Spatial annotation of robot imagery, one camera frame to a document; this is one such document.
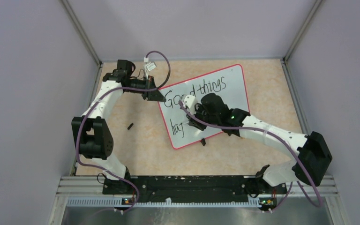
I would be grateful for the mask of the pink framed whiteboard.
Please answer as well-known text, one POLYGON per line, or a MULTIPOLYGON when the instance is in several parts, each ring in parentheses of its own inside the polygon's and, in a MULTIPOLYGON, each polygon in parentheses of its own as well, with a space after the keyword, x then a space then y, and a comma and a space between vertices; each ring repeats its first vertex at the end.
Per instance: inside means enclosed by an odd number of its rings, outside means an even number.
POLYGON ((180 101, 196 98, 196 106, 187 109, 209 124, 230 127, 240 125, 249 100, 243 67, 231 65, 205 75, 190 78, 160 90, 165 102, 159 103, 163 121, 174 149, 200 142, 221 133, 190 118, 180 108, 180 101))

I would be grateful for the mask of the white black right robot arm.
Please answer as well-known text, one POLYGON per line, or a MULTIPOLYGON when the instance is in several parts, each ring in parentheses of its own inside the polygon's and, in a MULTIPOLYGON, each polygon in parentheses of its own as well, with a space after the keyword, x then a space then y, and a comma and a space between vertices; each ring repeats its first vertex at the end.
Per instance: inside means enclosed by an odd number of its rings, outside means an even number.
POLYGON ((256 187, 269 193, 275 186, 298 181, 310 186, 320 186, 332 161, 332 155, 322 134, 300 134, 264 122, 245 110, 229 108, 214 93, 200 101, 187 95, 179 102, 187 114, 188 124, 201 131, 207 127, 221 129, 229 136, 256 140, 272 147, 290 158, 278 165, 266 165, 256 176, 256 187))

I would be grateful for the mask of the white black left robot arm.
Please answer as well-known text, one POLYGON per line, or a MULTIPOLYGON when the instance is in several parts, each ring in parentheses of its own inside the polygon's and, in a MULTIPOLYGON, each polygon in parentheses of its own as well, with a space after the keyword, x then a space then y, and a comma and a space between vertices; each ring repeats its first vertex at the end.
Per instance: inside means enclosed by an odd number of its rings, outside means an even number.
POLYGON ((88 110, 71 122, 75 148, 78 155, 91 159, 108 179, 114 180, 114 188, 121 194, 130 191, 132 182, 126 178, 127 168, 113 153, 114 140, 106 119, 124 92, 140 94, 144 100, 164 102, 164 95, 155 85, 149 73, 156 68, 155 62, 144 59, 142 79, 133 77, 135 64, 118 60, 117 67, 103 76, 100 90, 88 110))

